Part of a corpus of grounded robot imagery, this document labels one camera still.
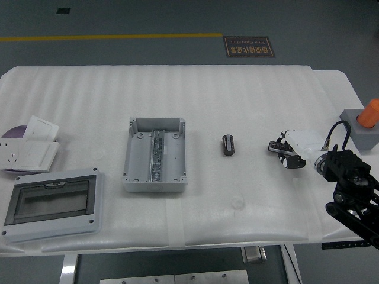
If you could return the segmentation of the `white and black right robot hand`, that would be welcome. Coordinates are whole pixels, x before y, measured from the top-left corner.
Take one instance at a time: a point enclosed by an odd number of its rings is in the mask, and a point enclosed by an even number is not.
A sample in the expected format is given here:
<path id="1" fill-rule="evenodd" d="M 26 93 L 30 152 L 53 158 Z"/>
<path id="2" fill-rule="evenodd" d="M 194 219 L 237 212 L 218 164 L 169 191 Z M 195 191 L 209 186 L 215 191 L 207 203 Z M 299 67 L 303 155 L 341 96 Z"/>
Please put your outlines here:
<path id="1" fill-rule="evenodd" d="M 287 130 L 269 142 L 268 151 L 276 153 L 286 169 L 301 169 L 309 163 L 321 172 L 327 155 L 323 146 L 324 139 L 315 130 Z"/>

